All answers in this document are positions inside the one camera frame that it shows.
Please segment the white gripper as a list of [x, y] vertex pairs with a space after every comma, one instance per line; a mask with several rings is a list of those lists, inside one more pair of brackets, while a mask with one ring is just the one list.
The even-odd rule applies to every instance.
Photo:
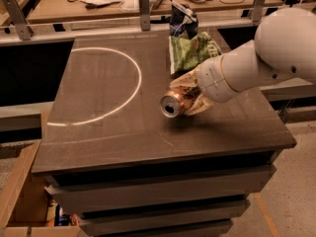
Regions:
[[238, 92], [227, 83], [222, 72], [223, 55], [204, 61], [199, 68], [193, 69], [170, 83], [170, 88], [193, 88], [199, 86], [202, 94], [185, 111], [186, 116], [193, 116], [206, 111], [216, 103], [225, 103], [236, 97]]

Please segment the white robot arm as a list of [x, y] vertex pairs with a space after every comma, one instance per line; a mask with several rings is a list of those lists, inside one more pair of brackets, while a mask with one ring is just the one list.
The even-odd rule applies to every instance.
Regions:
[[316, 83], [316, 15], [285, 8], [265, 17], [254, 39], [172, 81], [161, 109], [168, 118], [192, 116], [247, 89], [293, 77]]

